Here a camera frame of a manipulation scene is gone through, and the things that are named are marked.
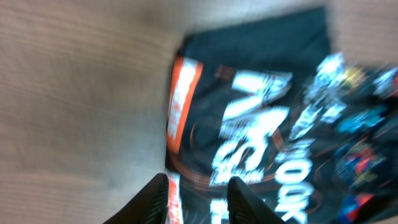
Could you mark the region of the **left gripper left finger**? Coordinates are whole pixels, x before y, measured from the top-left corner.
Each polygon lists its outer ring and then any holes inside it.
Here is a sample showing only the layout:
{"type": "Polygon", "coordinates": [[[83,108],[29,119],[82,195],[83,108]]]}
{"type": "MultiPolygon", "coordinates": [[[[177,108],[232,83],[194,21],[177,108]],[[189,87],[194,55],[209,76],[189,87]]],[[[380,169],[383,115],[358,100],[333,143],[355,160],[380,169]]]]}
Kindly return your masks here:
{"type": "Polygon", "coordinates": [[[169,179],[158,173],[104,224],[165,224],[168,193],[169,179]]]}

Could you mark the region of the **black orange patterned t-shirt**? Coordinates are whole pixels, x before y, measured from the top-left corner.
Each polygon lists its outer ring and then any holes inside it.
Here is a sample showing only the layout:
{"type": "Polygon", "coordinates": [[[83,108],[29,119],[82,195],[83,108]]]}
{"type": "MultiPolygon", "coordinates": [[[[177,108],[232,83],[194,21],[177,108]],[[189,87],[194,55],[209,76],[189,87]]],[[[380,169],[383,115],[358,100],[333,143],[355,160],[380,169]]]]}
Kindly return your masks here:
{"type": "Polygon", "coordinates": [[[167,118],[170,223],[229,223],[239,177],[285,223],[397,216],[397,69],[330,50],[319,7],[186,37],[167,118]]]}

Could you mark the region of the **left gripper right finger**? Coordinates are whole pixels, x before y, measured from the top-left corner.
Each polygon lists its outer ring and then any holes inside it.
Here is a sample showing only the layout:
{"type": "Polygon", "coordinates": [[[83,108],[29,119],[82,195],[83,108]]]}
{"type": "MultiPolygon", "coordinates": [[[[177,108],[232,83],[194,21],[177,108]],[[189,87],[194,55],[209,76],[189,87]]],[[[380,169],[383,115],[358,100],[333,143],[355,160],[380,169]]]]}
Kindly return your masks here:
{"type": "Polygon", "coordinates": [[[230,224],[285,224],[239,177],[228,182],[230,224]]]}

